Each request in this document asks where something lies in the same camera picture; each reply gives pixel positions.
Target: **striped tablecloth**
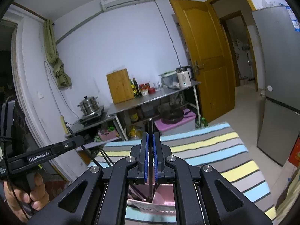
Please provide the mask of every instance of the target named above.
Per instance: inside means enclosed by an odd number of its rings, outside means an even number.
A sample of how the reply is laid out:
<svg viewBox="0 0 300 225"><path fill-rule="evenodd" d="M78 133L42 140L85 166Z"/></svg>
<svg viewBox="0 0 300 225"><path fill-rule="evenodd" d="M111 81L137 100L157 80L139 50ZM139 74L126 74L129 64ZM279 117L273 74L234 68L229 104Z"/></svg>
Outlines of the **striped tablecloth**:
<svg viewBox="0 0 300 225"><path fill-rule="evenodd" d="M268 184L255 161L250 158L248 149L228 123L162 136L160 140L171 147L173 155L190 165L212 165L277 225L276 210ZM113 162L117 162L129 156L131 147L138 144L140 140L110 142L105 145L104 150ZM101 154L96 160L102 166L108 166ZM146 214L132 207L127 207L126 219L126 224L176 223L175 216Z"/></svg>

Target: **silver bolt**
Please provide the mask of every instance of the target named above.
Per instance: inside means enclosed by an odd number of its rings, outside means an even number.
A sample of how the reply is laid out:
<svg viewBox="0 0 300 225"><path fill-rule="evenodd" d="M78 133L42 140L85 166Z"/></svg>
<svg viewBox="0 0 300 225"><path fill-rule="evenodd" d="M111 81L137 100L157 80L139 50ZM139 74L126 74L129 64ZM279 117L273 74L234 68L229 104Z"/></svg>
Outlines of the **silver bolt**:
<svg viewBox="0 0 300 225"><path fill-rule="evenodd" d="M203 170L204 170L205 172L210 173L210 172L212 171L212 167L209 166L209 165L204 165L204 166L203 166Z"/></svg>
<svg viewBox="0 0 300 225"><path fill-rule="evenodd" d="M128 162L134 162L135 161L135 157L128 156L128 157L126 157L126 161L128 161Z"/></svg>
<svg viewBox="0 0 300 225"><path fill-rule="evenodd" d="M91 173L97 173L100 171L100 168L98 166L92 166L90 168Z"/></svg>
<svg viewBox="0 0 300 225"><path fill-rule="evenodd" d="M174 162L174 161L176 161L176 156L173 156L173 155L168 156L168 157L167 157L167 160L168 160L169 162Z"/></svg>

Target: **glass cup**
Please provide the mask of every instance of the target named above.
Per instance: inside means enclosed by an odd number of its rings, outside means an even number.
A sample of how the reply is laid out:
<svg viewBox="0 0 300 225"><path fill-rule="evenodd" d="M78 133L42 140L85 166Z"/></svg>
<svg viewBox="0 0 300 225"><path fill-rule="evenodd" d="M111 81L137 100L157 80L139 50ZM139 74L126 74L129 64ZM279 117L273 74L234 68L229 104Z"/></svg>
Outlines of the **glass cup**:
<svg viewBox="0 0 300 225"><path fill-rule="evenodd" d="M161 90L161 85L159 83L159 81L153 83L155 91L160 91Z"/></svg>

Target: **yellow stripe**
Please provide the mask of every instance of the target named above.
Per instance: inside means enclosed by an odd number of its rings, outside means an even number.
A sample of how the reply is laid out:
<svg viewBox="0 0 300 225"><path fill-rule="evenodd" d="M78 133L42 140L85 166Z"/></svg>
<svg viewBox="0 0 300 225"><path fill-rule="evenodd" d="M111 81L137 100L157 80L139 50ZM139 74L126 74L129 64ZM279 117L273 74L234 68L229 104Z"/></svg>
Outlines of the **yellow stripe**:
<svg viewBox="0 0 300 225"><path fill-rule="evenodd" d="M226 178L229 182L234 182L256 170L258 170L258 166L254 161L247 162L235 169L230 171L221 173L224 178Z"/></svg>
<svg viewBox="0 0 300 225"><path fill-rule="evenodd" d="M239 136L236 132L223 134L223 135L216 136L216 137L213 137L208 140L198 141L196 143L174 146L174 147L171 147L171 151L172 151L172 153L178 153L178 152L183 152L186 150L195 150L195 149L198 149L201 147L211 146L218 142L227 141L227 140L231 140L234 138L239 138ZM126 156L130 155L130 151L107 151L106 153L110 157L126 157Z"/></svg>
<svg viewBox="0 0 300 225"><path fill-rule="evenodd" d="M275 206L272 207L271 209L269 209L268 211L266 211L265 214L266 214L271 220L273 220L273 219L277 216Z"/></svg>
<svg viewBox="0 0 300 225"><path fill-rule="evenodd" d="M234 139L234 138L239 138L239 136L236 132L223 134L223 135L216 136L216 137L213 137L211 139L204 140L204 141L199 141L199 142L196 142L196 143L190 143L190 144L185 144L185 145L174 146L174 147L171 147L171 151L172 151L172 153L177 153L177 152L183 152L183 151L186 151L186 150L195 150L195 149L198 149L200 147L211 146L211 145L216 144L218 142L231 140L231 139Z"/></svg>

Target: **hand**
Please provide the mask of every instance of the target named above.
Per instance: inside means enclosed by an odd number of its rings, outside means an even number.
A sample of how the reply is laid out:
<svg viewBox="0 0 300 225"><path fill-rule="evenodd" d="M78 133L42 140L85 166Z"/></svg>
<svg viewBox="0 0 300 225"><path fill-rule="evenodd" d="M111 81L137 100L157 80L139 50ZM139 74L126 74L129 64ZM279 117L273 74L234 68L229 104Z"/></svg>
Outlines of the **hand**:
<svg viewBox="0 0 300 225"><path fill-rule="evenodd" d="M39 211L46 204L49 203L49 195L45 190L45 184L43 183L43 178L39 173L35 174L34 183L36 186L30 192L30 196L27 193L25 193L23 190L16 187L15 185L13 185L13 189L19 201L29 204L31 200L33 200L33 202L31 203L32 208ZM14 197L10 185L7 182L4 182L3 186L4 186L4 193L7 200L7 204L9 205L10 209L22 222L27 222L27 218L25 217L23 211L19 207L18 202Z"/></svg>

